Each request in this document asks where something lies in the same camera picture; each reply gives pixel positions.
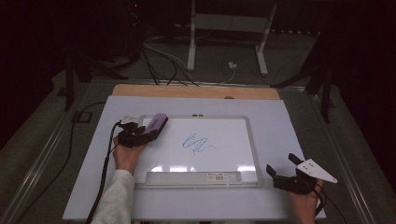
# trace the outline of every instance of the dark background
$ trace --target dark background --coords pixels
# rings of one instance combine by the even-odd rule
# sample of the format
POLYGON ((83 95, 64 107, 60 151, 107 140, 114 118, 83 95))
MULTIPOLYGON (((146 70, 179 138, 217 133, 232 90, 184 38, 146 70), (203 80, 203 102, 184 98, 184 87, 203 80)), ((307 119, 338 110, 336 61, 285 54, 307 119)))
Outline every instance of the dark background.
MULTIPOLYGON (((216 2, 223 7, 215 7, 214 1, 197 2, 201 2, 197 10, 204 12, 222 8, 224 12, 221 13, 243 14, 244 10, 261 7, 266 9, 254 10, 254 13, 268 12, 268 7, 256 5, 258 1, 244 1, 243 6, 236 1, 227 1, 227 5, 225 1, 216 2)), ((285 2, 278 6, 273 32, 293 31, 306 35, 321 32, 303 71, 323 58, 333 62, 333 83, 339 86, 346 105, 395 189, 396 181, 390 177, 396 160, 396 106, 393 106, 396 5, 386 0, 302 1, 292 5, 285 2)), ((126 34, 118 29, 109 32, 108 18, 113 18, 114 22, 124 20, 121 9, 124 3, 107 0, 2 1, 0 147, 52 91, 51 78, 64 70, 64 47, 78 46, 93 58, 109 60, 120 51, 115 40, 126 34)), ((140 6, 136 11, 141 13, 139 18, 169 38, 179 34, 176 23, 183 26, 190 22, 189 1, 136 3, 140 6)), ((119 24, 120 29, 125 29, 125 23, 119 24)))

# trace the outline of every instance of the white label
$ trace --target white label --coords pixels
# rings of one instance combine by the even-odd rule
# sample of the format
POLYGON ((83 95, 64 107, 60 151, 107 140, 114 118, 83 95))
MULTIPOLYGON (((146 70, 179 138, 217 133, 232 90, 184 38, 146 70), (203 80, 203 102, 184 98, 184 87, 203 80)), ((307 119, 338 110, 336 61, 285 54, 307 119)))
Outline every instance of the white label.
POLYGON ((224 173, 207 173, 207 181, 224 181, 224 173))

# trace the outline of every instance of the wire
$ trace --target wire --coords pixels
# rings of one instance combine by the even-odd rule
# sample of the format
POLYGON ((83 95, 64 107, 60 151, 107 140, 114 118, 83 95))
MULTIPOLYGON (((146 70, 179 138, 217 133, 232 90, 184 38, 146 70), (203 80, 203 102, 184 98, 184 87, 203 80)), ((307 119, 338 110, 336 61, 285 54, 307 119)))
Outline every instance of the wire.
MULTIPOLYGON (((166 56, 175 58, 178 62, 180 62, 181 64, 183 64, 184 68, 187 70, 187 65, 184 64, 178 57, 176 57, 176 56, 174 56, 174 55, 171 55, 171 54, 168 54, 168 53, 165 53, 165 52, 162 52, 162 51, 159 51, 159 50, 157 50, 157 49, 153 49, 152 47, 150 47, 149 45, 147 45, 145 42, 143 42, 143 45, 146 46, 146 48, 148 48, 148 49, 150 49, 150 50, 153 50, 153 51, 156 51, 156 52, 161 53, 161 54, 163 54, 163 55, 166 55, 166 56)), ((198 82, 198 83, 200 82, 200 81, 198 81, 197 79, 195 79, 194 77, 192 77, 192 75, 190 74, 190 72, 189 72, 188 70, 187 70, 187 74, 189 75, 190 80, 191 80, 191 82, 192 82, 193 84, 195 84, 194 82, 198 82)))
POLYGON ((85 223, 91 223, 92 222, 92 218, 93 215, 96 211, 96 207, 98 206, 99 202, 100 202, 100 198, 102 197, 103 194, 103 190, 105 188, 105 183, 106 183, 106 173, 107 173, 107 166, 108 166, 108 160, 110 159, 110 154, 111 151, 115 148, 113 147, 113 149, 111 149, 111 145, 113 143, 113 135, 114 135, 114 131, 116 130, 116 128, 120 125, 120 122, 117 122, 114 124, 113 128, 111 129, 111 134, 110 134, 110 140, 108 141, 108 149, 107 149, 107 154, 106 154, 106 158, 105 158, 105 163, 103 164, 103 170, 102 170, 102 178, 100 181, 100 187, 98 190, 98 194, 96 195, 96 199, 95 202, 93 203, 93 206, 91 208, 91 212, 87 217, 87 220, 85 223))
POLYGON ((164 58, 168 59, 169 62, 174 66, 175 72, 174 72, 174 74, 172 75, 172 77, 170 77, 170 78, 161 76, 159 73, 155 72, 158 76, 163 77, 163 78, 165 78, 165 79, 168 79, 168 82, 166 83, 167 86, 172 82, 172 80, 176 80, 176 81, 178 81, 179 83, 181 83, 181 84, 187 86, 187 84, 185 84, 185 83, 183 83, 182 81, 176 79, 176 75, 177 75, 177 64, 176 64, 173 60, 171 60, 170 58, 168 58, 168 57, 165 56, 165 55, 161 55, 160 53, 157 53, 157 52, 154 52, 154 51, 152 51, 152 52, 151 52, 151 51, 148 51, 147 54, 152 54, 152 55, 164 57, 164 58))
MULTIPOLYGON (((199 82, 199 81, 197 81, 197 80, 195 80, 191 75, 190 75, 190 73, 188 72, 188 74, 189 74, 189 76, 186 76, 186 74, 184 73, 184 69, 183 68, 181 68, 180 67, 180 65, 178 64, 178 63, 176 63, 174 60, 172 60, 170 57, 173 57, 173 58, 176 58, 177 59, 177 57, 175 57, 175 56, 173 56, 173 55, 170 55, 170 54, 167 54, 167 53, 164 53, 164 52, 161 52, 161 51, 158 51, 158 50, 156 50, 156 49, 153 49, 153 48, 150 48, 150 47, 143 47, 143 50, 149 50, 149 51, 151 51, 153 54, 155 54, 155 55, 157 55, 157 56, 162 56, 162 57, 164 57, 164 58, 166 58, 167 60, 169 60, 174 66, 176 66, 179 70, 180 70, 180 72, 183 74, 183 76, 189 81, 189 82, 191 82, 193 85, 195 85, 195 86, 199 86, 198 84, 196 84, 194 81, 196 81, 196 82, 199 82)), ((181 62, 184 66, 186 66, 180 59, 178 59, 178 61, 179 62, 181 62)))
POLYGON ((62 171, 64 170, 64 168, 66 167, 67 163, 69 162, 70 157, 71 157, 71 153, 72 153, 73 132, 74 132, 74 128, 75 128, 75 125, 76 125, 76 120, 81 116, 82 113, 85 112, 86 109, 88 109, 88 108, 90 108, 90 107, 92 107, 94 105, 102 105, 102 104, 105 104, 105 102, 98 102, 98 103, 94 103, 92 105, 88 105, 88 106, 84 107, 81 111, 79 111, 73 117, 72 129, 71 129, 71 132, 70 132, 70 139, 69 139, 69 150, 68 150, 67 157, 66 157, 66 160, 64 161, 64 164, 63 164, 62 168, 58 171, 58 173, 55 175, 55 177, 52 178, 52 180, 48 183, 48 185, 38 194, 38 196, 35 197, 35 199, 25 208, 25 210, 21 213, 20 217, 18 218, 18 220, 15 223, 21 222, 23 217, 32 208, 32 206, 35 205, 35 203, 37 203, 37 201, 44 195, 44 193, 46 193, 46 191, 50 188, 50 186, 52 186, 52 184, 55 182, 55 180, 61 175, 62 171))
POLYGON ((312 188, 312 191, 318 196, 319 201, 320 201, 319 206, 317 207, 317 211, 316 211, 316 216, 317 216, 319 214, 319 212, 323 209, 323 207, 326 205, 327 195, 325 195, 325 200, 323 200, 322 196, 315 190, 315 188, 312 188))
MULTIPOLYGON (((146 52, 142 50, 142 53, 143 53, 143 56, 144 56, 145 59, 146 59, 146 63, 149 64, 149 58, 148 58, 146 52)), ((155 77, 154 72, 152 71, 152 66, 149 66, 149 67, 148 67, 148 70, 149 70, 149 72, 150 72, 150 74, 151 74, 152 79, 153 79, 154 82, 155 82, 155 85, 159 85, 158 82, 157 82, 157 78, 155 77)))
POLYGON ((220 82, 220 83, 218 83, 218 85, 219 85, 219 84, 225 84, 225 83, 227 83, 227 82, 233 80, 233 78, 235 77, 235 69, 236 69, 236 68, 233 68, 233 75, 232 75, 227 81, 220 82))
POLYGON ((110 153, 113 152, 114 149, 116 149, 116 147, 117 147, 118 145, 119 145, 119 144, 116 144, 113 148, 111 148, 110 153))
POLYGON ((330 203, 334 206, 334 208, 337 210, 338 214, 340 214, 341 218, 344 220, 344 222, 347 224, 347 219, 344 216, 344 214, 341 212, 341 209, 335 204, 335 202, 327 195, 327 193, 324 191, 323 187, 321 185, 318 185, 320 187, 320 191, 323 192, 323 194, 326 196, 326 199, 329 200, 330 203))

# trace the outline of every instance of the table leg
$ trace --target table leg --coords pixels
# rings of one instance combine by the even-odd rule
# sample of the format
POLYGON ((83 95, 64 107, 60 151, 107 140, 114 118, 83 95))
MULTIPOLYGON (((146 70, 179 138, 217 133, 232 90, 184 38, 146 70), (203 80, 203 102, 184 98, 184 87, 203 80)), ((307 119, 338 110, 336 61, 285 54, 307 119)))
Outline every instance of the table leg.
POLYGON ((268 16, 267 24, 265 25, 265 30, 262 33, 262 42, 260 43, 260 45, 256 46, 257 61, 260 67, 260 74, 262 76, 268 75, 267 65, 265 64, 264 55, 262 54, 262 51, 264 50, 265 42, 267 41, 268 35, 271 30, 271 25, 273 18, 275 16, 276 7, 277 4, 274 4, 271 9, 270 15, 268 16))
POLYGON ((191 34, 189 59, 187 60, 187 70, 192 72, 195 64, 195 0, 191 0, 191 34))

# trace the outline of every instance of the sticker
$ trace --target sticker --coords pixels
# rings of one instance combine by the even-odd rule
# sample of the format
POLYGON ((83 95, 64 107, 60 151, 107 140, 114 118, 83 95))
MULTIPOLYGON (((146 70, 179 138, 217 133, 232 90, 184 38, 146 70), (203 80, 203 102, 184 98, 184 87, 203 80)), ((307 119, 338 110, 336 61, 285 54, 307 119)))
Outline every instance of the sticker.
POLYGON ((136 119, 136 118, 134 118, 134 117, 132 117, 132 116, 125 115, 125 116, 122 118, 122 120, 121 120, 121 124, 127 124, 127 123, 131 123, 131 122, 137 123, 137 122, 138 122, 138 119, 136 119))
POLYGON ((207 181, 224 181, 224 173, 207 173, 207 181))

